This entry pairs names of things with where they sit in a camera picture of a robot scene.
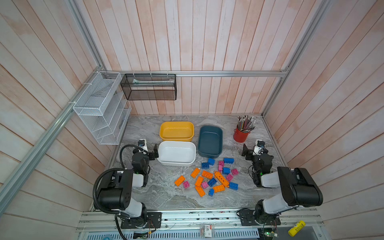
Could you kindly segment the orange lego brick hollow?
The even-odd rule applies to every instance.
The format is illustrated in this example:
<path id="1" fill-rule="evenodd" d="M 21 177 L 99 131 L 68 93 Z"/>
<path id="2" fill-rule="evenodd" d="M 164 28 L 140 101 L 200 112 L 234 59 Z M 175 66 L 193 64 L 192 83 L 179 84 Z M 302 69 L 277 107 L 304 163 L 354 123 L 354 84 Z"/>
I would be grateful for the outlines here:
<path id="1" fill-rule="evenodd" d="M 198 176 L 198 178 L 197 178 L 197 180 L 196 180 L 196 182 L 195 182 L 195 186 L 196 186 L 196 187 L 200 187 L 201 184 L 203 183 L 203 181 L 204 181 L 204 178 L 201 177 L 201 176 Z"/>

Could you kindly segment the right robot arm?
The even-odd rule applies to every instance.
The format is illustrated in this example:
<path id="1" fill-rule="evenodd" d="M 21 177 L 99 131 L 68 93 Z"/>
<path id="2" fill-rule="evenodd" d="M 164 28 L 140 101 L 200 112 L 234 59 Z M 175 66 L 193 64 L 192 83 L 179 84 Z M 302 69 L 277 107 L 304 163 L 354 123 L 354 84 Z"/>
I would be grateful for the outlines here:
<path id="1" fill-rule="evenodd" d="M 243 145 L 242 156 L 252 162 L 250 176 L 257 187 L 281 192 L 269 199 L 259 200 L 254 218 L 257 224 L 274 221 L 281 213 L 297 207 L 316 207 L 323 204 L 323 194 L 305 168 L 277 167 L 272 172 L 274 156 L 268 154 L 265 142 L 258 141 L 253 149 Z"/>

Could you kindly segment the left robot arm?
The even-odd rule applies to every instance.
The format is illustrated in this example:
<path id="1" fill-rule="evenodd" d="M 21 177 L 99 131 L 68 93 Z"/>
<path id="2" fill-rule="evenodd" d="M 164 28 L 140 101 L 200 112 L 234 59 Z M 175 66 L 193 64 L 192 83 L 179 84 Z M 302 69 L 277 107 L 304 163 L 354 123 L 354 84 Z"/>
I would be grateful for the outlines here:
<path id="1" fill-rule="evenodd" d="M 149 152 L 143 145 L 125 145 L 119 152 L 121 168 L 111 168 L 99 175 L 93 187 L 93 203 L 97 210 L 120 218 L 123 223 L 131 224 L 134 228 L 144 228 L 148 225 L 147 208 L 144 203 L 137 202 L 132 197 L 133 188 L 145 187 L 151 170 L 150 161 L 159 157 L 158 145 Z M 132 168 L 127 169 L 123 162 L 123 150 L 132 147 Z"/>

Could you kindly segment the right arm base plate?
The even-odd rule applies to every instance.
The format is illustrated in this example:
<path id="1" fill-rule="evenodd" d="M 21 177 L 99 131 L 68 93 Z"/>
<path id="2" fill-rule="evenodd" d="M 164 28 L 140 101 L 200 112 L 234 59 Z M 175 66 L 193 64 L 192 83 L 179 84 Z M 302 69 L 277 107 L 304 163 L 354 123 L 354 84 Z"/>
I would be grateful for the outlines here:
<path id="1" fill-rule="evenodd" d="M 240 209 L 236 212 L 242 226 L 281 225 L 278 215 L 269 215 L 262 210 Z"/>

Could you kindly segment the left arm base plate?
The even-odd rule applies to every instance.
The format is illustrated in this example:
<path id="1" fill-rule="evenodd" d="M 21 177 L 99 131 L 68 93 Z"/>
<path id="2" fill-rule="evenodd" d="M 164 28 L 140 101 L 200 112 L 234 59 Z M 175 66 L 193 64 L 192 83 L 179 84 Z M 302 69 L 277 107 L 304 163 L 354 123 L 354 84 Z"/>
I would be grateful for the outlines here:
<path id="1" fill-rule="evenodd" d="M 162 213 L 161 212 L 147 212 L 143 213 L 141 217 L 130 218 L 129 220 L 122 220 L 122 229 L 158 229 L 161 227 Z"/>

